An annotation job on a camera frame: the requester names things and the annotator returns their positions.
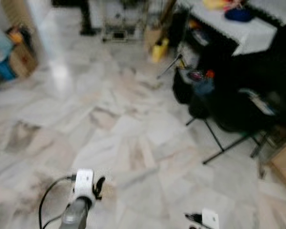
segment black chair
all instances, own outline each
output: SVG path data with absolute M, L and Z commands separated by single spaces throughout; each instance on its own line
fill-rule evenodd
M 189 113 L 193 119 L 186 124 L 189 125 L 197 118 L 203 119 L 220 147 L 220 151 L 206 159 L 203 164 L 209 163 L 250 137 L 257 144 L 251 157 L 257 156 L 273 126 L 286 125 L 286 60 L 266 58 L 262 55 L 247 55 L 231 58 L 225 63 L 216 62 L 207 69 L 215 71 L 215 89 L 203 97 L 195 93 L 192 95 Z M 239 92 L 241 88 L 251 89 L 266 100 L 270 94 L 275 95 L 276 100 L 269 100 L 269 102 L 276 108 L 276 115 L 264 114 L 247 94 Z M 229 146 L 223 147 L 206 119 L 207 114 L 223 130 L 246 134 Z M 257 141 L 254 135 L 262 130 L 266 134 L 261 141 Z

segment yellow container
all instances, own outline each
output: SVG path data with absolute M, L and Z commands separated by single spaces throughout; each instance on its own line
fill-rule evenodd
M 154 63 L 158 63 L 167 54 L 168 44 L 169 40 L 164 38 L 161 45 L 153 47 L 152 60 Z

